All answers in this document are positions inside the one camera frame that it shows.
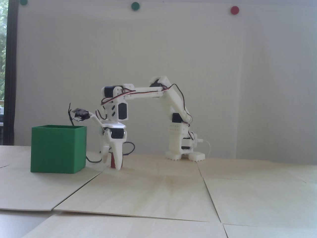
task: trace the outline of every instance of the tree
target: tree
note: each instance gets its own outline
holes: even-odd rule
[[[9,0],[0,1],[0,100],[4,100],[5,53]]]

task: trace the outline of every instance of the white robotic arm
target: white robotic arm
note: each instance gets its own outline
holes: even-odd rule
[[[126,141],[126,126],[120,121],[128,120],[127,100],[144,97],[159,97],[168,118],[172,121],[169,127],[169,151],[166,157],[179,160],[182,155],[188,155],[190,160],[199,161],[205,159],[205,155],[193,152],[197,142],[197,135],[190,131],[192,116],[188,113],[184,96],[182,97],[174,89],[167,77],[155,77],[150,81],[148,88],[135,88],[133,84],[121,84],[103,87],[101,90],[101,105],[105,117],[99,110],[95,114],[82,110],[72,110],[77,121],[93,118],[100,126],[100,145],[102,155],[108,154],[109,146],[112,147],[115,167],[117,170],[122,165],[122,144]]]

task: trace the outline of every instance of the green box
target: green box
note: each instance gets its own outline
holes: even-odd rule
[[[86,165],[86,142],[86,126],[33,127],[31,172],[78,172]]]

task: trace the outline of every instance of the wooden board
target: wooden board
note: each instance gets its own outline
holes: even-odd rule
[[[317,165],[284,164],[284,167],[305,182],[317,183]]]
[[[244,159],[206,159],[198,163],[204,178],[300,181],[278,163]]]
[[[196,162],[188,159],[170,160],[160,155],[129,155],[123,157],[123,169],[138,174],[198,176]]]
[[[21,238],[53,214],[51,212],[27,212],[0,210],[0,237]]]
[[[2,164],[7,164],[8,168],[25,168],[30,169],[31,166],[31,147],[30,146],[0,146],[0,152],[3,152],[5,156],[1,156],[0,161]],[[87,152],[87,157],[91,161],[99,161],[100,153]],[[94,169],[96,171],[103,171],[107,164],[91,163],[86,160],[86,167]]]
[[[76,174],[31,173],[29,169],[0,170],[0,209],[50,211],[97,176],[84,168]]]
[[[317,229],[223,225],[228,238],[316,238]]]
[[[30,146],[0,146],[0,167],[10,164],[20,164],[31,160]]]
[[[138,175],[114,169],[102,172],[55,209],[219,221],[202,177]]]
[[[205,179],[222,223],[317,228],[317,184]]]
[[[54,215],[24,238],[226,238],[220,222],[101,215]]]

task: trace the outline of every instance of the red dot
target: red dot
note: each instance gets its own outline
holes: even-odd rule
[[[233,14],[233,15],[237,15],[238,13],[239,13],[239,8],[237,7],[237,6],[233,6],[232,8],[231,8],[231,13]]]

